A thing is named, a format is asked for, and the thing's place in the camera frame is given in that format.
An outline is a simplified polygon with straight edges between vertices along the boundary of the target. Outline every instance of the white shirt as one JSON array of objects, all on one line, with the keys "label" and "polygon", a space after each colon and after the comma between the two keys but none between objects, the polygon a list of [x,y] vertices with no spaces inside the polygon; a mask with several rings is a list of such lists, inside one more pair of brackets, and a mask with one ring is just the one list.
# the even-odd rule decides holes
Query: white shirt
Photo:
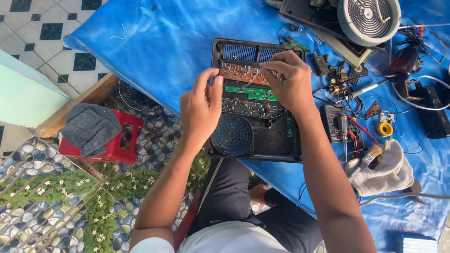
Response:
[{"label": "white shirt", "polygon": [[[225,221],[194,233],[180,246],[180,253],[286,253],[264,229],[242,221]],[[170,243],[151,237],[140,241],[130,253],[175,253]]]}]

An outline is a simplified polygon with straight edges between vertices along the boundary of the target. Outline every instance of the blue tarp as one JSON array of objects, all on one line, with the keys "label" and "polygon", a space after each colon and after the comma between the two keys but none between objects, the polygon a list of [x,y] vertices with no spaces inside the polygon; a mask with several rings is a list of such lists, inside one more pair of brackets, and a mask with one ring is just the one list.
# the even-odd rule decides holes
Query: blue tarp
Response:
[{"label": "blue tarp", "polygon": [[[439,0],[422,3],[401,0],[400,5],[404,17],[402,24],[413,24],[407,16],[422,23],[445,23],[450,20],[444,16],[448,11]],[[291,22],[263,0],[193,0],[183,3],[179,0],[109,0],[82,26],[66,36],[64,43],[70,48],[91,52],[111,72],[179,115],[181,94],[192,87],[198,73],[211,66],[212,41],[215,38],[277,44],[277,35],[282,26]],[[425,30],[425,36],[430,39],[428,45],[435,58],[440,59],[443,47],[428,31]],[[435,27],[433,31],[442,39],[450,41],[450,27]],[[310,48],[317,45],[315,35],[306,29],[297,33],[285,31],[282,37],[287,35]],[[120,39],[111,36],[126,37]],[[397,34],[394,42],[403,39]],[[323,44],[319,46],[318,53],[330,54],[329,64],[332,65],[341,60]],[[312,66],[309,55],[306,59]],[[413,77],[430,75],[443,80],[449,66],[448,57],[440,65],[429,57],[424,57],[424,60],[424,69]],[[381,73],[387,64],[388,54],[378,53],[366,66],[370,73]],[[311,80],[314,90],[327,83],[325,77],[318,78],[315,74],[311,75]],[[368,86],[380,78],[364,77],[361,80],[363,86]],[[429,80],[424,80],[423,84],[435,85]],[[374,91],[396,105],[395,108],[391,102],[383,99],[382,109],[394,112],[396,109],[404,111],[410,108],[406,103],[396,100],[391,84],[385,84]],[[369,97],[367,105],[380,101],[374,93],[366,93],[361,97]],[[316,104],[319,107],[322,102],[316,101]],[[364,123],[375,135],[377,119],[369,119]],[[419,151],[418,141],[425,135],[414,110],[399,115],[393,138],[399,140],[406,152]],[[364,134],[363,136],[370,145],[372,140]],[[378,142],[384,141],[381,137],[376,138]],[[421,183],[425,193],[450,195],[450,139],[426,138],[421,145],[423,152],[406,155],[414,168],[415,179]],[[343,155],[342,144],[334,144],[333,148],[338,157]],[[293,202],[299,203],[300,192],[305,187],[301,164],[248,160],[243,160],[242,163]],[[450,202],[435,199],[425,201],[431,206],[404,198],[379,199],[362,207],[362,213],[380,252],[394,249],[394,238],[398,232],[423,234],[439,239],[450,211]],[[314,210],[308,194],[303,195],[301,202],[305,209]]]}]

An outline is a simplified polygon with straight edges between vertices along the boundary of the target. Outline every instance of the wooden plank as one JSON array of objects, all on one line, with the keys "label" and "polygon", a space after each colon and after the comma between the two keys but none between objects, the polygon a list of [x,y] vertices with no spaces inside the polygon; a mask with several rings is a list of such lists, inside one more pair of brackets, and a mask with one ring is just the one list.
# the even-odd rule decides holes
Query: wooden plank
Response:
[{"label": "wooden plank", "polygon": [[54,133],[61,131],[61,129],[66,125],[66,117],[72,107],[79,103],[100,103],[117,89],[117,81],[117,76],[113,75],[111,72],[108,73],[85,93],[81,94],[80,97],[75,100],[69,100],[58,111],[38,126],[35,129],[34,134],[41,138],[49,138]]}]

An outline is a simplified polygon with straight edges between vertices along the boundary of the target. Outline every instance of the gray towel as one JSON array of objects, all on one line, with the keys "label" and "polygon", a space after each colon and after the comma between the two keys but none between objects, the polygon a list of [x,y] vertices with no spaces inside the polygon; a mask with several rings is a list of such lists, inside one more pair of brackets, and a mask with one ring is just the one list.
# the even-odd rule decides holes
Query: gray towel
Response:
[{"label": "gray towel", "polygon": [[117,117],[96,104],[77,104],[67,115],[61,130],[67,142],[81,149],[81,158],[91,158],[106,152],[105,144],[121,132]]}]

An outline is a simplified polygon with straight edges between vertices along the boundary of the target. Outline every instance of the black shorts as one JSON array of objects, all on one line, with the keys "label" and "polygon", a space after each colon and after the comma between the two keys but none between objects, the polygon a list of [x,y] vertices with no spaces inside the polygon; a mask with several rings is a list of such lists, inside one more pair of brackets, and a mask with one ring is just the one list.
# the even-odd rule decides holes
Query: black shorts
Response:
[{"label": "black shorts", "polygon": [[211,161],[201,188],[199,211],[187,236],[224,221],[244,221],[274,236],[292,253],[313,253],[322,241],[319,224],[274,188],[264,196],[269,210],[257,215],[250,208],[249,170],[236,159]]}]

